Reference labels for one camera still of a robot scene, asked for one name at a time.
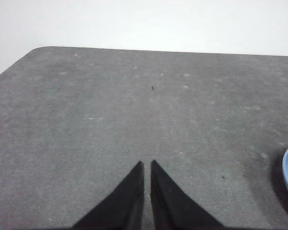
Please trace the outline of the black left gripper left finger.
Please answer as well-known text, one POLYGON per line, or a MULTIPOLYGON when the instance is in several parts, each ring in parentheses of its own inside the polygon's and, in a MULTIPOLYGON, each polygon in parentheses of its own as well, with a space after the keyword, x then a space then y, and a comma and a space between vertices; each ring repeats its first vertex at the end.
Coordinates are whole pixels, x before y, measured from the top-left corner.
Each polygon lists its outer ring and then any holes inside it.
POLYGON ((118 186, 74 228, 140 228, 144 209, 144 164, 139 161, 118 186))

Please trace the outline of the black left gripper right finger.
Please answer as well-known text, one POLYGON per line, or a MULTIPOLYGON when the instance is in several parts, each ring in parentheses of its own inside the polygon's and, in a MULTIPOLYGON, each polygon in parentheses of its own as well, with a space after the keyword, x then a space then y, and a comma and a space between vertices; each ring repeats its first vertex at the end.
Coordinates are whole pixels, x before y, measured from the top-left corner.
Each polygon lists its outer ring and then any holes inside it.
POLYGON ((151 204, 156 228, 223 228, 187 196, 155 160, 151 162, 151 204))

